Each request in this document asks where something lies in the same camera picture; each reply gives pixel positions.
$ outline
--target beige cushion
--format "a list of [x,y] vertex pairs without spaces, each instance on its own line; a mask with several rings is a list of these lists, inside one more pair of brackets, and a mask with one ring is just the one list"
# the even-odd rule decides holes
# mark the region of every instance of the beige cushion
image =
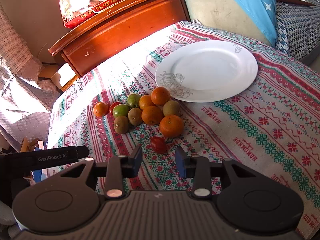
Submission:
[[203,25],[254,38],[270,45],[249,16],[234,0],[186,0],[191,20]]

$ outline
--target pile of fruit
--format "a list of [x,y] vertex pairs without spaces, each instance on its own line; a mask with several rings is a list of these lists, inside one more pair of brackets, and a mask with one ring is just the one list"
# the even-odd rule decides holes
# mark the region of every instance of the pile of fruit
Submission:
[[[110,107],[104,102],[97,103],[93,113],[103,117],[107,113],[114,116],[114,129],[118,134],[129,130],[130,124],[158,125],[161,133],[166,138],[180,136],[184,130],[183,120],[180,118],[180,105],[177,101],[170,100],[170,93],[164,87],[157,87],[151,95],[132,93],[128,96],[126,104],[114,102]],[[151,139],[151,147],[156,153],[167,152],[165,141],[161,137]]]

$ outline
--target tangerine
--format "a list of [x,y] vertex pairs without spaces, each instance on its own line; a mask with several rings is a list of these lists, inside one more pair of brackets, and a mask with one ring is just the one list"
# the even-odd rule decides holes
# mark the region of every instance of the tangerine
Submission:
[[152,102],[150,95],[144,95],[140,98],[139,107],[143,111],[148,106],[155,106],[155,104]]
[[93,107],[93,113],[96,117],[103,117],[108,113],[109,105],[105,102],[98,102]]
[[161,109],[157,106],[147,106],[141,114],[143,122],[148,125],[159,124],[163,118],[163,113]]
[[157,87],[151,92],[151,100],[154,104],[163,106],[170,100],[170,92],[164,87]]
[[177,137],[183,132],[183,120],[174,114],[169,114],[161,120],[159,129],[167,138]]

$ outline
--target white star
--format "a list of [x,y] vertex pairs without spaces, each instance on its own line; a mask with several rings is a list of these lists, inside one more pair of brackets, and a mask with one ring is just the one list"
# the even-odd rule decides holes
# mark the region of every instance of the white star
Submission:
[[263,2],[266,4],[266,10],[272,11],[272,10],[271,10],[271,4],[267,4],[265,1],[263,1]]

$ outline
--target green fruit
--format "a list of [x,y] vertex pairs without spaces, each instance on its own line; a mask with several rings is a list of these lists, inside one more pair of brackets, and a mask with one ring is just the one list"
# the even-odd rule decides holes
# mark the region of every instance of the green fruit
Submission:
[[117,106],[115,106],[115,108],[112,110],[112,114],[114,118],[117,118],[118,116],[128,116],[129,113],[129,106],[125,105],[125,104],[119,104]]
[[127,103],[131,108],[139,107],[141,96],[137,93],[132,93],[127,98]]
[[141,118],[142,111],[139,108],[132,108],[128,113],[128,119],[130,124],[132,125],[139,125],[142,123]]
[[173,101],[173,100],[166,102],[163,106],[162,111],[163,111],[164,116],[167,116],[169,114],[174,114],[174,115],[180,117],[180,115],[181,115],[179,103],[177,101]]
[[118,116],[113,123],[113,127],[115,128],[115,131],[118,134],[126,133],[129,129],[128,118],[123,115]]

